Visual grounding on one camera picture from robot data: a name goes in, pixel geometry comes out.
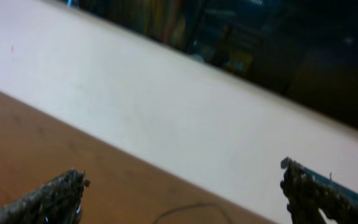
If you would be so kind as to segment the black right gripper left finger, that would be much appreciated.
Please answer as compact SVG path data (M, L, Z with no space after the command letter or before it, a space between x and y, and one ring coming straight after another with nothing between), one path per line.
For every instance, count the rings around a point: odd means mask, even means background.
M85 173L70 169L0 208L0 224L79 224Z

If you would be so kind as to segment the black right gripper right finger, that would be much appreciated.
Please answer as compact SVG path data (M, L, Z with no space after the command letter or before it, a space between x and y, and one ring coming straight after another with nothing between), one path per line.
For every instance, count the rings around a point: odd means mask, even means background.
M293 224L322 224L326 218L338 224L358 224L358 193L284 158L280 187L288 199L287 210Z

